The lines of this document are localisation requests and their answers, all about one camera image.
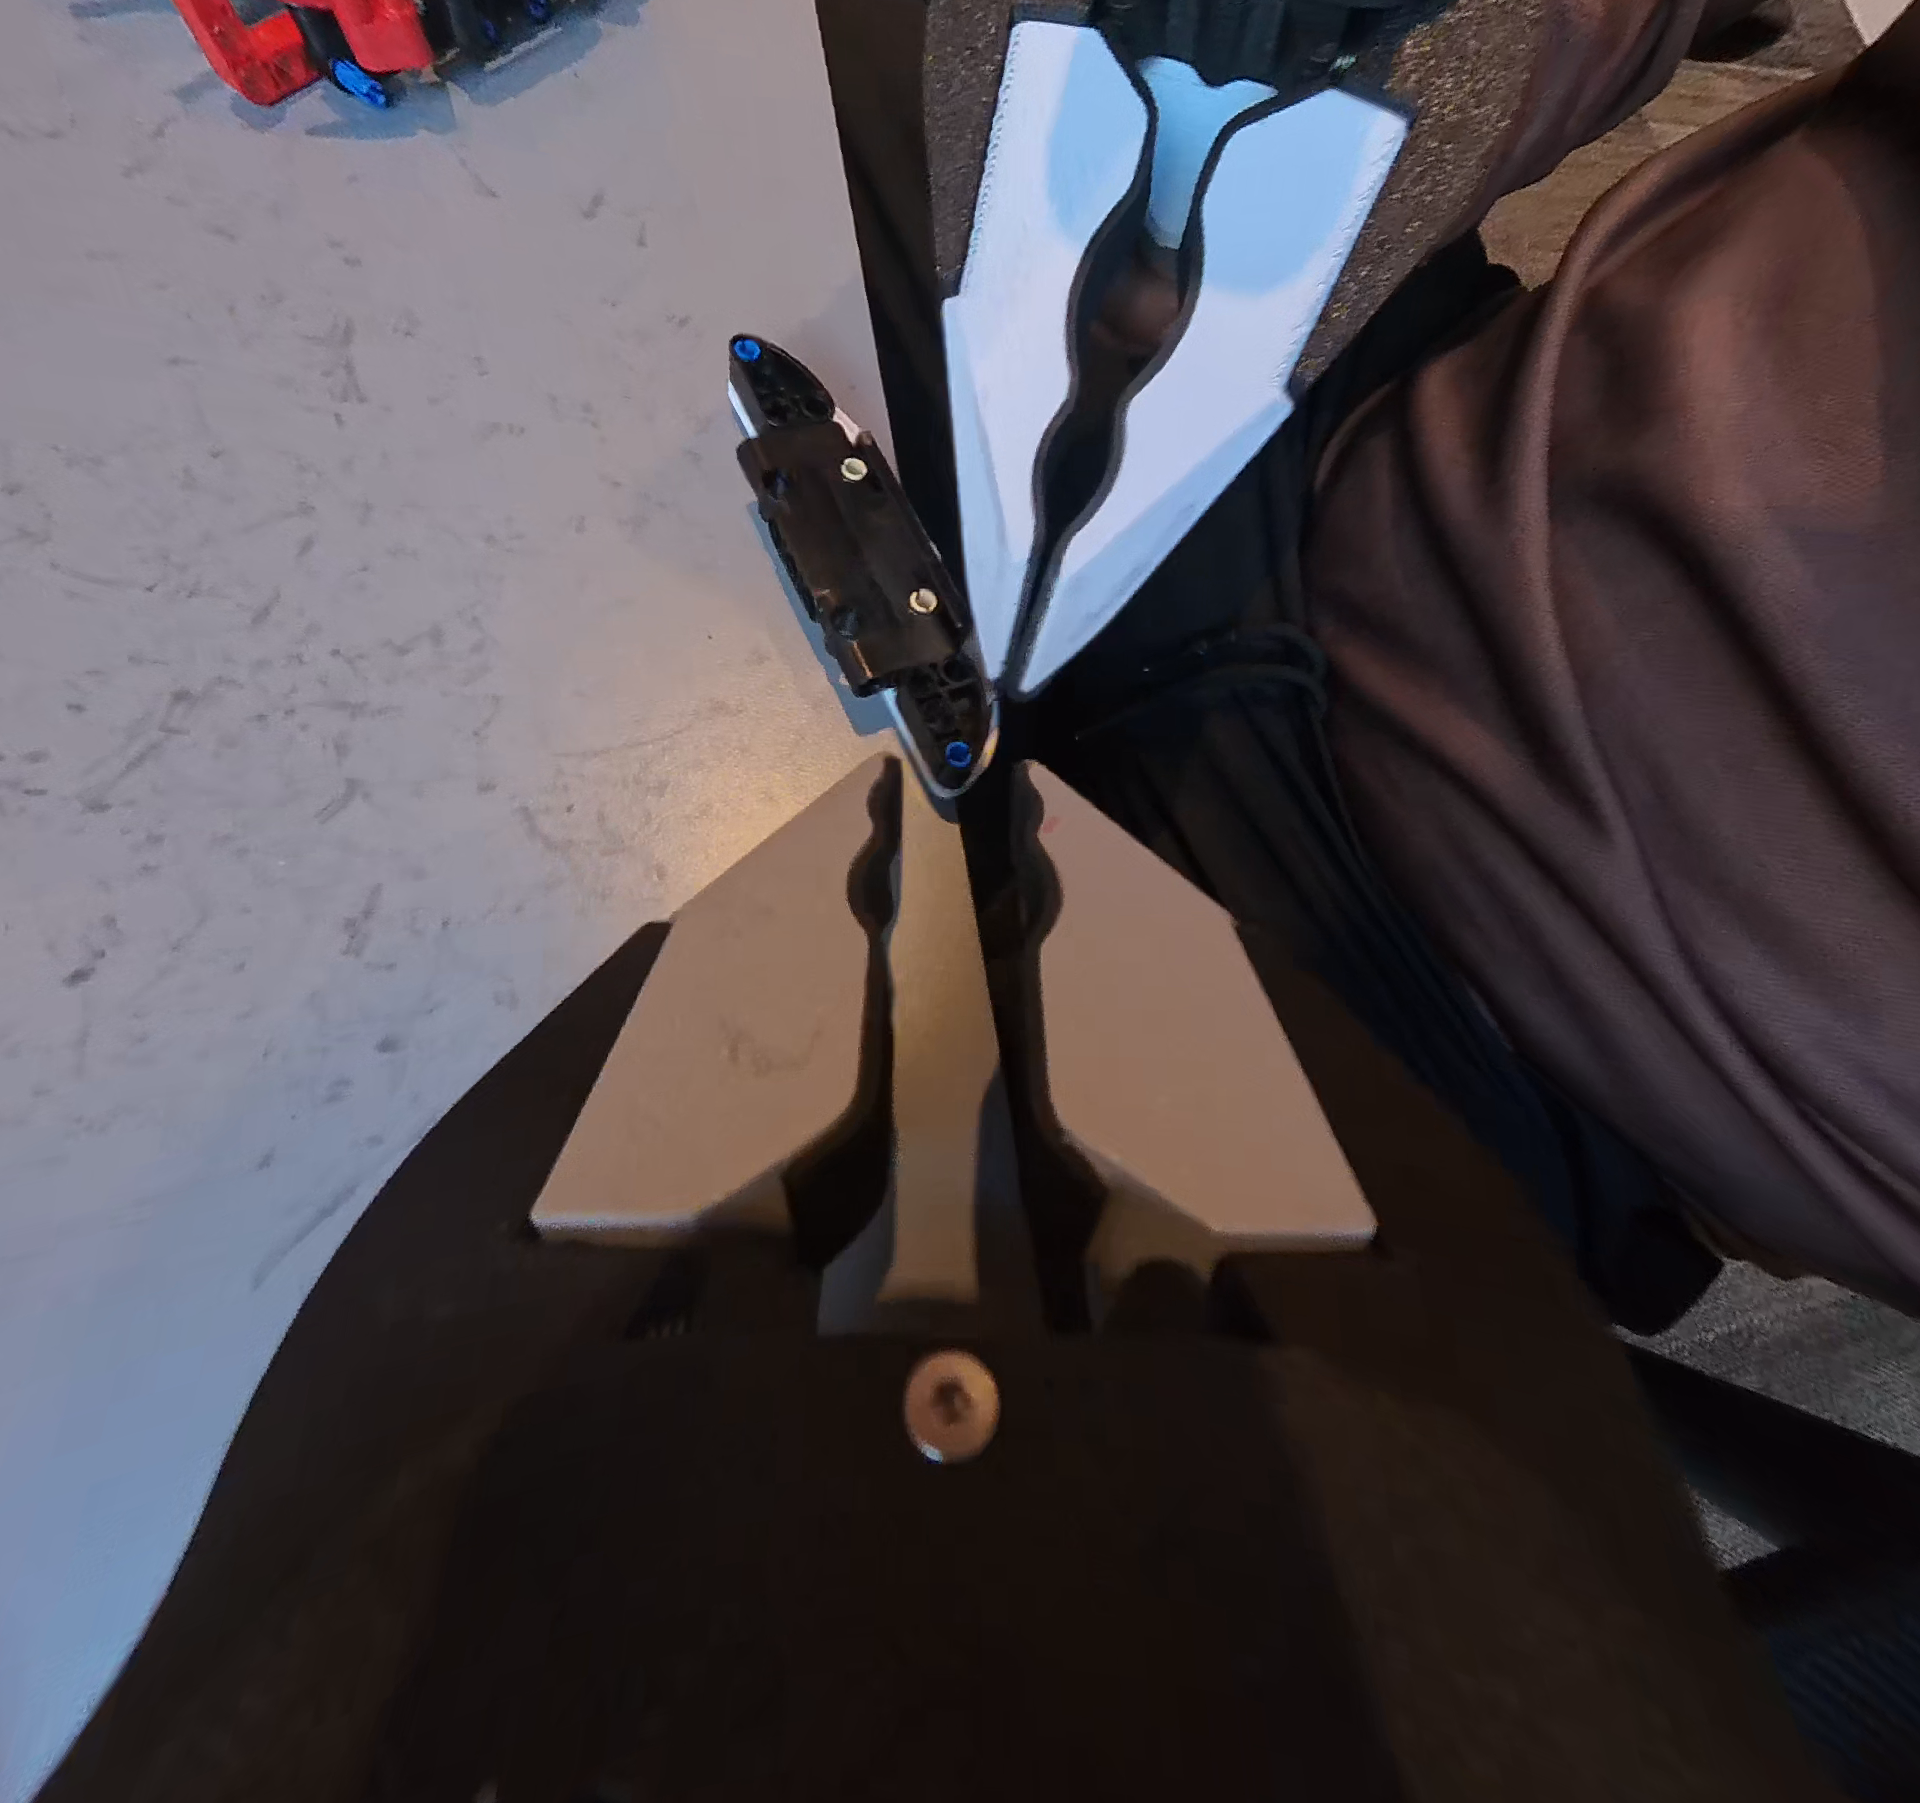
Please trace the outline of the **grey desk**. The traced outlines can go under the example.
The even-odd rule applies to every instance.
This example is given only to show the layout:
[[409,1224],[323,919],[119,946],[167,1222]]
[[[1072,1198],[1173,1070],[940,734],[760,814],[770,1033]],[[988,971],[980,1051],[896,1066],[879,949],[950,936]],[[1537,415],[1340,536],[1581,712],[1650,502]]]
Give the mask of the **grey desk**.
[[4,16],[4,1800],[404,1155],[829,785],[727,337],[885,432],[815,0],[606,0],[392,110]]

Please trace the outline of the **black white toy car panel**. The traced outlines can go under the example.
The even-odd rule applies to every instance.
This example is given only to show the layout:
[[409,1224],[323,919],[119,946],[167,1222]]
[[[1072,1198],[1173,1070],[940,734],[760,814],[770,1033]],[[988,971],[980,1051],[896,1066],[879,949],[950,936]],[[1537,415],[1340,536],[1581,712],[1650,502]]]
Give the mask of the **black white toy car panel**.
[[927,794],[955,802],[998,737],[959,584],[877,438],[769,339],[727,344],[737,465],[787,587],[859,700],[880,700]]

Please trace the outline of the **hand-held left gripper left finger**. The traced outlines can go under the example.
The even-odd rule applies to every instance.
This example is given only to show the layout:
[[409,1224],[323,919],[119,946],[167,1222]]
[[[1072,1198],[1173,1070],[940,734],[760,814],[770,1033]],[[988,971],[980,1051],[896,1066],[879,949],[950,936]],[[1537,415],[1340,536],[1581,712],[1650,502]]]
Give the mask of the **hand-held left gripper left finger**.
[[669,921],[535,1200],[545,1242],[766,1232],[822,1270],[883,1195],[902,766],[865,758]]

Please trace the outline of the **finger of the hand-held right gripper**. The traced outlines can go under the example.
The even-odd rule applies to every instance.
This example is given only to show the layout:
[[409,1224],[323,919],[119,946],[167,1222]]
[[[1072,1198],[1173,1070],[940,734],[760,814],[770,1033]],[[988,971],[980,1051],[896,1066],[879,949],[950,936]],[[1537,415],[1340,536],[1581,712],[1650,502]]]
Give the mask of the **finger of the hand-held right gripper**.
[[1406,131],[1400,110],[1327,87],[1222,135],[1195,195],[1184,322],[1122,401],[1114,467],[1032,614],[1021,695],[1115,619],[1291,415],[1295,367]]
[[1076,304],[1101,238],[1140,199],[1148,143],[1148,99],[1095,30],[1015,23],[944,307],[964,582],[994,685],[1017,675],[1044,452],[1075,388]]

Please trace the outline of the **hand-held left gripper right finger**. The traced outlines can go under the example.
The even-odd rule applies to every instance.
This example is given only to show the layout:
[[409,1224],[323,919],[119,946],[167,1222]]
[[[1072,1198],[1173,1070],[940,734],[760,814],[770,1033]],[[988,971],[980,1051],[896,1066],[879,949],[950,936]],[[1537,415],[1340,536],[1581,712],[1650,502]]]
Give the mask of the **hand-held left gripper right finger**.
[[1219,904],[1038,764],[979,791],[975,898],[1044,1295],[1375,1242]]

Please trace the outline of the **person's black office chair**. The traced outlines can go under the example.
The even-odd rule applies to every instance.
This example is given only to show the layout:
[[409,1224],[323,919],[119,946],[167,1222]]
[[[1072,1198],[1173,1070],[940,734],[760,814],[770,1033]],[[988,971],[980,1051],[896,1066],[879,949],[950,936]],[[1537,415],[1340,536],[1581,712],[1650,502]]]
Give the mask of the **person's black office chair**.
[[1916,1699],[1916,1454],[1642,1347],[1628,1360],[1683,1480],[1771,1546],[1723,1574],[1742,1618]]

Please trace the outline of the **person's brown shirt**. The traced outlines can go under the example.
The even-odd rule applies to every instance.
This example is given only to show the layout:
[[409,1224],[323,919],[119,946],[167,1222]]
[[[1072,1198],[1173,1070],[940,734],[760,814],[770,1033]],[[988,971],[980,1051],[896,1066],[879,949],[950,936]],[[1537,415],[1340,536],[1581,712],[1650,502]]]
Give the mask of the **person's brown shirt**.
[[1916,6],[1369,401],[1309,551],[1362,829],[1717,1239],[1916,1312]]

